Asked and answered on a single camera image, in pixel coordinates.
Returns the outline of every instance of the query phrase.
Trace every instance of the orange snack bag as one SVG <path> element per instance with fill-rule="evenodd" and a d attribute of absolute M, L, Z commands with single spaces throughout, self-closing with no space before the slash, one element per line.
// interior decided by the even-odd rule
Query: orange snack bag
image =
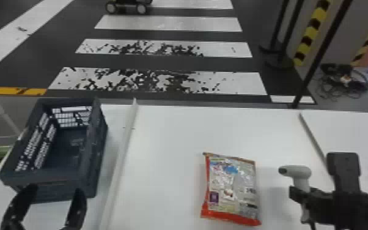
<path fill-rule="evenodd" d="M 211 153 L 204 156 L 208 186 L 201 217 L 260 225 L 255 162 Z"/>

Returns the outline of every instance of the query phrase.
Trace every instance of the wheel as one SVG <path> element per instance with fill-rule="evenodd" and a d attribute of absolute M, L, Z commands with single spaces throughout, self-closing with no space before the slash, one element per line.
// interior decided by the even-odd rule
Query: wheel
<path fill-rule="evenodd" d="M 137 4 L 136 10 L 137 10 L 137 13 L 141 15 L 147 13 L 147 7 L 141 3 Z"/>
<path fill-rule="evenodd" d="M 110 14 L 115 14 L 119 12 L 119 7 L 117 7 L 117 4 L 115 1 L 109 1 L 106 3 L 106 11 Z"/>

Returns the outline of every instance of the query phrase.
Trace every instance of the small robot car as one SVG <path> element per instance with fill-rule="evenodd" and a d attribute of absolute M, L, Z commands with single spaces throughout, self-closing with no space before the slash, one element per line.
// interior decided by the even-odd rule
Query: small robot car
<path fill-rule="evenodd" d="M 106 3 L 106 11 L 110 14 L 119 13 L 121 9 L 127 6 L 135 6 L 138 14 L 147 13 L 147 5 L 150 5 L 153 0 L 110 0 Z"/>

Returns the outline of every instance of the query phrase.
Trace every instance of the worn paint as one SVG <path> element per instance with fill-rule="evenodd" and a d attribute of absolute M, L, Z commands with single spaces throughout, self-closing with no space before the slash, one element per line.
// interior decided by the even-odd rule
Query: worn paint
<path fill-rule="evenodd" d="M 266 95 L 259 73 L 64 67 L 48 89 Z"/>
<path fill-rule="evenodd" d="M 246 42 L 85 39 L 76 53 L 251 58 Z"/>

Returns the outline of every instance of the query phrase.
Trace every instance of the stanchion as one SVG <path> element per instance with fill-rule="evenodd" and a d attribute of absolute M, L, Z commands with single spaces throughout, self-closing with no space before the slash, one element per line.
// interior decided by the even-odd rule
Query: stanchion
<path fill-rule="evenodd" d="M 265 53 L 278 53 L 281 51 L 281 47 L 279 46 L 279 43 L 277 42 L 279 30 L 282 25 L 282 21 L 284 19 L 285 11 L 287 10 L 287 6 L 290 0 L 283 0 L 281 5 L 281 11 L 278 15 L 277 23 L 275 24 L 275 29 L 273 32 L 273 36 L 271 40 L 265 39 L 261 42 L 259 45 L 259 48 L 261 51 Z"/>
<path fill-rule="evenodd" d="M 344 16 L 347 13 L 348 8 L 350 7 L 352 1 L 353 0 L 344 0 L 343 3 L 341 4 L 338 13 L 335 16 L 335 19 L 331 27 L 329 28 L 328 33 L 326 34 L 325 39 L 322 42 L 321 47 L 307 72 L 307 75 L 305 76 L 303 84 L 301 88 L 299 89 L 297 95 L 295 96 L 294 101 L 289 105 L 289 108 L 293 108 L 293 109 L 298 108 L 298 104 L 300 103 L 300 100 L 303 97 L 303 94 L 305 90 L 307 89 L 309 82 L 314 77 L 314 73 L 317 70 L 318 66 L 320 65 L 321 60 L 324 57 L 325 52 L 328 49 L 329 45 L 331 44 L 331 41 L 333 40 L 335 33 L 337 32 L 339 25 L 344 19 Z"/>
<path fill-rule="evenodd" d="M 281 51 L 277 56 L 267 56 L 265 63 L 275 69 L 290 69 L 294 66 L 294 62 L 287 55 L 287 47 L 290 43 L 292 32 L 294 30 L 298 16 L 300 15 L 301 9 L 303 8 L 304 0 L 297 0 L 290 23 L 285 33 L 284 41 L 282 42 Z"/>

